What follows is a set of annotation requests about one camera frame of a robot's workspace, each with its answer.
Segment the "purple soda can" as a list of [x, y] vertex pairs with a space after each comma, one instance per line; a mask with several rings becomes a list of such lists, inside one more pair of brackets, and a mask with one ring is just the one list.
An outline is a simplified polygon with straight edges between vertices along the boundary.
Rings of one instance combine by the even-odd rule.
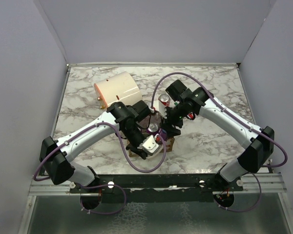
[[165, 141], [167, 140], [167, 133], [165, 130], [162, 129], [159, 134]]
[[157, 123], [150, 123], [146, 132], [151, 135], [156, 135], [159, 133], [159, 125]]

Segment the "red Coca-Cola can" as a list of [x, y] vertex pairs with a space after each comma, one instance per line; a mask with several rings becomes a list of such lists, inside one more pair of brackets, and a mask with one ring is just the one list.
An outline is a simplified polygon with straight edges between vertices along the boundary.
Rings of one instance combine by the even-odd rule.
[[161, 94], [158, 97], [158, 100], [163, 103], [166, 107], [170, 106], [170, 96], [168, 94]]

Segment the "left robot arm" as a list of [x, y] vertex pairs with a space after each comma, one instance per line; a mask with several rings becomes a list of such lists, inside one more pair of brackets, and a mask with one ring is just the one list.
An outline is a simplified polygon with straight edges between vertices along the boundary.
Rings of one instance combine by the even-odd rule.
[[147, 151], [142, 147], [146, 136], [136, 123], [149, 114], [150, 109], [142, 100], [133, 105], [115, 102], [94, 121], [76, 132], [58, 140], [48, 136], [42, 141], [40, 162], [43, 163], [49, 179], [55, 185], [74, 179], [85, 191], [89, 193], [95, 191], [98, 180], [94, 170], [78, 164], [72, 165], [71, 162], [85, 149], [115, 131], [122, 132], [128, 140], [127, 150], [146, 159]]

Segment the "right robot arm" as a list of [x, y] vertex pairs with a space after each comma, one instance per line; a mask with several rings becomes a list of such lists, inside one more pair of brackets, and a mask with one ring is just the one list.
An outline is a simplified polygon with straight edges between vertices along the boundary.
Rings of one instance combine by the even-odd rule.
[[213, 95], [208, 95], [199, 87], [191, 91], [181, 81], [174, 81], [166, 92], [178, 104], [166, 107], [166, 117], [160, 127], [167, 137], [181, 134], [183, 119], [189, 114], [200, 115], [231, 135], [243, 148], [244, 152], [236, 159], [226, 163], [214, 176], [215, 187], [221, 191], [228, 189], [232, 182], [247, 173], [257, 173], [273, 153], [274, 130], [267, 126], [261, 128], [227, 109]]

